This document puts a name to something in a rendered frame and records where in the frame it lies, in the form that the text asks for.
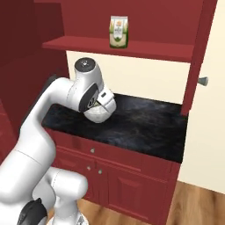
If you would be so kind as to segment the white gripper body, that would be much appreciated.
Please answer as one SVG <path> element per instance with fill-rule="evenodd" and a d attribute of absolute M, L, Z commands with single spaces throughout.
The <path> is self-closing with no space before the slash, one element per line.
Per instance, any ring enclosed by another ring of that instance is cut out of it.
<path fill-rule="evenodd" d="M 102 92 L 98 95 L 99 111 L 112 114 L 116 110 L 116 102 L 111 92 Z"/>

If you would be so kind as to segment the red drawer front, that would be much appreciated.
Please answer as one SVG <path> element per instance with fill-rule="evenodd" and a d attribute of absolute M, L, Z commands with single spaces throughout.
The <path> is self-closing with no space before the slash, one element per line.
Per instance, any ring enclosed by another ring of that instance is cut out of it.
<path fill-rule="evenodd" d="M 166 179 L 171 172 L 172 162 L 155 156 L 144 155 L 133 150 L 118 148 L 58 131 L 54 131 L 54 140 L 58 146 L 65 149 L 108 163 L 126 166 L 154 178 Z M 92 148 L 95 149 L 95 153 L 90 152 Z"/>

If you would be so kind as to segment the red wooden shelf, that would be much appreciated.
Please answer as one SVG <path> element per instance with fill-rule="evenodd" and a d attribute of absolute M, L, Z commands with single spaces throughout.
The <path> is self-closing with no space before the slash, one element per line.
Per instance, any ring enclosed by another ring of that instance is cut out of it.
<path fill-rule="evenodd" d="M 111 48 L 109 39 L 76 36 L 62 36 L 54 40 L 46 41 L 42 46 L 44 48 L 57 50 L 130 56 L 172 62 L 190 62 L 193 51 L 193 45 L 136 40 L 130 40 L 127 48 Z"/>

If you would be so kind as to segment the green and white food bag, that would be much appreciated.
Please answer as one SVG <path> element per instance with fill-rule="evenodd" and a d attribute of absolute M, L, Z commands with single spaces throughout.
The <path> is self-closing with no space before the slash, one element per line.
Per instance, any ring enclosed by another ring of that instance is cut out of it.
<path fill-rule="evenodd" d="M 112 48 L 126 48 L 128 45 L 128 16 L 111 16 L 109 43 Z"/>

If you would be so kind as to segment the red cupboard door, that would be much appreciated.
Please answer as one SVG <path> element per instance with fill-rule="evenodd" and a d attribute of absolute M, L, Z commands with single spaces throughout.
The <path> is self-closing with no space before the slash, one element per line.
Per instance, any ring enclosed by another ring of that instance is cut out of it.
<path fill-rule="evenodd" d="M 108 172 L 109 206 L 157 225 L 166 184 L 131 172 Z"/>
<path fill-rule="evenodd" d="M 58 151 L 54 160 L 54 166 L 68 171 L 75 171 L 86 176 L 88 179 L 88 191 L 84 198 L 92 202 L 97 201 L 97 194 L 94 187 L 95 163 L 92 159 Z M 87 171 L 87 166 L 91 167 L 91 171 Z"/>

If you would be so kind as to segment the dark red tall cupboard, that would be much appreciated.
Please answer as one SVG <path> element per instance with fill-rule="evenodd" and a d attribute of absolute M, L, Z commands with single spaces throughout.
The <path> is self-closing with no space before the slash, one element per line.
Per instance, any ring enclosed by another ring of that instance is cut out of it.
<path fill-rule="evenodd" d="M 62 35 L 60 4 L 0 0 L 0 163 L 47 79 L 69 74 L 66 53 L 42 46 Z"/>

